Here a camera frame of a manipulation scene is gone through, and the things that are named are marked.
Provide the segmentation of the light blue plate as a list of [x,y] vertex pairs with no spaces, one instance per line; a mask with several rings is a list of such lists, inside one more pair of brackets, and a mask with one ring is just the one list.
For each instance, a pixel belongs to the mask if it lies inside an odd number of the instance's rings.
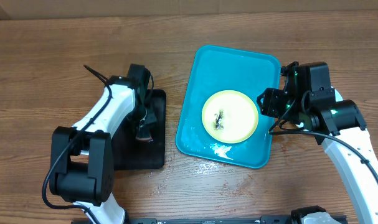
[[344,99],[343,99],[342,95],[340,94],[340,92],[338,92],[337,89],[335,89],[334,87],[333,87],[333,90],[334,90],[335,100],[336,101],[343,101]]

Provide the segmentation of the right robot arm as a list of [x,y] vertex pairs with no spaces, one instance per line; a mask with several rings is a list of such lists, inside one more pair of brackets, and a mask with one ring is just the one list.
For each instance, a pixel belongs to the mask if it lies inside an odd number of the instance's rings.
[[257,97],[262,115],[276,119],[269,134],[313,136],[339,172],[360,223],[378,223],[378,160],[367,124],[351,100],[332,86],[267,88]]

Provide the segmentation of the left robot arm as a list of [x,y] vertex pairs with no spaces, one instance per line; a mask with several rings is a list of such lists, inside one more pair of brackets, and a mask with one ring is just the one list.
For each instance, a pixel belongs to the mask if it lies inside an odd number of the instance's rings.
[[72,127],[59,126],[52,135],[42,199],[56,210],[79,208],[92,223],[124,223],[126,212],[112,194],[112,138],[127,116],[143,112],[139,124],[146,121],[144,102],[153,78],[99,79],[105,87],[94,107]]

